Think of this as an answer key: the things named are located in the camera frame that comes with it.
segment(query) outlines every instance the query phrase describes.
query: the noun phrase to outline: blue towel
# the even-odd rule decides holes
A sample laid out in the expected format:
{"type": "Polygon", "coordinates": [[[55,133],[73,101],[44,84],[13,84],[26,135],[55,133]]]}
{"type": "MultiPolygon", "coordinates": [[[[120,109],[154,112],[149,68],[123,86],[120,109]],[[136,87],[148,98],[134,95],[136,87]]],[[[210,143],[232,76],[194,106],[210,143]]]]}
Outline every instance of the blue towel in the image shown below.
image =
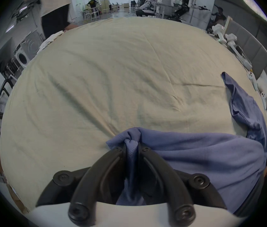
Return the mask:
{"type": "Polygon", "coordinates": [[[246,138],[260,142],[267,155],[267,127],[256,101],[226,72],[222,73],[222,78],[232,94],[229,102],[232,117],[236,122],[247,125],[246,138]]]}
{"type": "Polygon", "coordinates": [[[265,131],[263,115],[253,98],[250,100],[229,75],[223,73],[222,76],[233,94],[230,105],[234,119],[248,126],[247,138],[222,133],[160,132],[141,127],[118,134],[106,142],[110,149],[122,142],[127,146],[125,188],[117,204],[145,204],[137,189],[135,168],[138,142],[143,142],[173,169],[207,175],[231,213],[241,206],[265,168],[267,130],[265,131]]]}

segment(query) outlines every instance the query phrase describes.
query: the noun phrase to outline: cream fabric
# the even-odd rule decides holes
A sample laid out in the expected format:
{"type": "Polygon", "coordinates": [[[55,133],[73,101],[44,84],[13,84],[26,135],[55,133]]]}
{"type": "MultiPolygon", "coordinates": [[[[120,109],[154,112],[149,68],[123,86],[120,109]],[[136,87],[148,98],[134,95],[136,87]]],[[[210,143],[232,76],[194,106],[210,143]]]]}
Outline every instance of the cream fabric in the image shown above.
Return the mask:
{"type": "Polygon", "coordinates": [[[241,63],[198,28],[124,17],[67,31],[28,64],[7,102],[0,155],[8,182],[32,210],[57,171],[91,166],[128,128],[245,136],[223,71],[267,122],[241,63]]]}

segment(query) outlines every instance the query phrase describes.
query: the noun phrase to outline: screw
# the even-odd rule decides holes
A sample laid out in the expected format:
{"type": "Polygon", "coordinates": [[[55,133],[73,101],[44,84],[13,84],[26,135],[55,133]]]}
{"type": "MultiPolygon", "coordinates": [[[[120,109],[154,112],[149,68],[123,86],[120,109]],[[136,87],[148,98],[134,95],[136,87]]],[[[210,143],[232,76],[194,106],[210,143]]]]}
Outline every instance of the screw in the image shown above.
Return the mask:
{"type": "Polygon", "coordinates": [[[69,176],[67,174],[65,174],[65,173],[59,175],[59,180],[61,182],[67,181],[68,179],[69,179],[69,176]]]}
{"type": "Polygon", "coordinates": [[[200,185],[203,185],[205,183],[205,179],[201,176],[198,176],[194,179],[195,182],[197,182],[200,185]]]}
{"type": "Polygon", "coordinates": [[[192,217],[192,211],[190,206],[181,207],[176,212],[176,220],[177,221],[183,221],[188,220],[192,217]]]}
{"type": "Polygon", "coordinates": [[[89,217],[88,209],[80,204],[75,204],[69,213],[69,217],[74,221],[85,221],[89,217]]]}

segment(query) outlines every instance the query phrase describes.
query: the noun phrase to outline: plastic bag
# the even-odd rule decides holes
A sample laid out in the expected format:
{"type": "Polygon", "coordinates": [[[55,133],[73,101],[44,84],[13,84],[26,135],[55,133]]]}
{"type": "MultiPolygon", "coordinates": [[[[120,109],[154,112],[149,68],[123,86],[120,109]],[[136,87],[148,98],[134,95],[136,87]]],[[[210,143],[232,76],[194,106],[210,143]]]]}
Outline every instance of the plastic bag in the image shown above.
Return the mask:
{"type": "Polygon", "coordinates": [[[265,93],[265,95],[266,95],[265,101],[267,104],[267,75],[266,75],[264,70],[262,71],[260,77],[257,80],[257,85],[258,85],[259,92],[265,93]]]}

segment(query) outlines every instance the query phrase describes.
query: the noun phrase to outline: folded white cloth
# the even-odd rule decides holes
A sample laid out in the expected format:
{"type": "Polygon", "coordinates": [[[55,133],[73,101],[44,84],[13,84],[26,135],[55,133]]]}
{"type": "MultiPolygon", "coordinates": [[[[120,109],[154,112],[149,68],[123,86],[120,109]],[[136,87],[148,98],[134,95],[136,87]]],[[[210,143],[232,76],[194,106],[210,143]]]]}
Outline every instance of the folded white cloth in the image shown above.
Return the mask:
{"type": "Polygon", "coordinates": [[[63,31],[59,31],[49,36],[49,38],[40,45],[39,51],[37,53],[39,53],[41,50],[44,50],[50,43],[52,43],[57,37],[61,36],[63,33],[63,31]]]}

